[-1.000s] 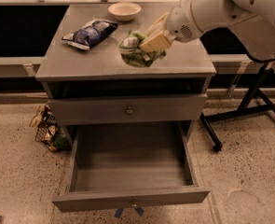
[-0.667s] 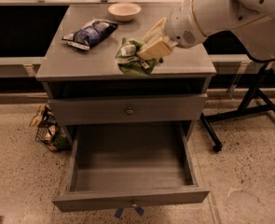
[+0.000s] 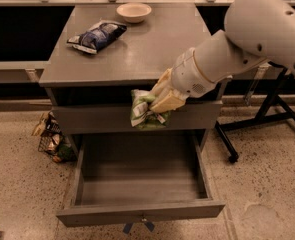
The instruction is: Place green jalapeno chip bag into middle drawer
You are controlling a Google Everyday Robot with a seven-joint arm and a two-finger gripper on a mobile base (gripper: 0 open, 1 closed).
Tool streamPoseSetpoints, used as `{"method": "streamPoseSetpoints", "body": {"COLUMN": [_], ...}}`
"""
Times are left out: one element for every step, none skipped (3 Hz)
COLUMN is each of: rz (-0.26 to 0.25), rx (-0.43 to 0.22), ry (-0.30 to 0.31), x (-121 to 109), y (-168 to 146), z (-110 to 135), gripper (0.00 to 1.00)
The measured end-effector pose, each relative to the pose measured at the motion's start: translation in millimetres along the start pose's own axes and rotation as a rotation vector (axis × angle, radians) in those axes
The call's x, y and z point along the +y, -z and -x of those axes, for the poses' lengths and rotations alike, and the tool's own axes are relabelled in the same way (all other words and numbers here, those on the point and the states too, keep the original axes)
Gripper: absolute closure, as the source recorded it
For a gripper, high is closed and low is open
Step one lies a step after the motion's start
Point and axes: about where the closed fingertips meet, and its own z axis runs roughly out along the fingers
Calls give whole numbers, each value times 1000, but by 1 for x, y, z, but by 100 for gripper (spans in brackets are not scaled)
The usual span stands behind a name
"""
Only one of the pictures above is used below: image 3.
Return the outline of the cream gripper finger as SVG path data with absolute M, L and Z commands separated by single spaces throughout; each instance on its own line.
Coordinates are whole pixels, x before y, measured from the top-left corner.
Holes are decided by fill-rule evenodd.
M 187 96 L 176 90 L 170 90 L 166 94 L 158 96 L 149 106 L 155 113 L 164 113 L 176 110 L 185 105 Z

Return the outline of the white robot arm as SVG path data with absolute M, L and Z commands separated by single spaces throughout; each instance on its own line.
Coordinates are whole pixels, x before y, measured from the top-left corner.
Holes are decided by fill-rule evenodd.
M 156 113 L 199 98 L 231 75 L 273 62 L 295 75 L 295 10 L 284 0 L 234 0 L 224 28 L 181 54 L 152 89 Z

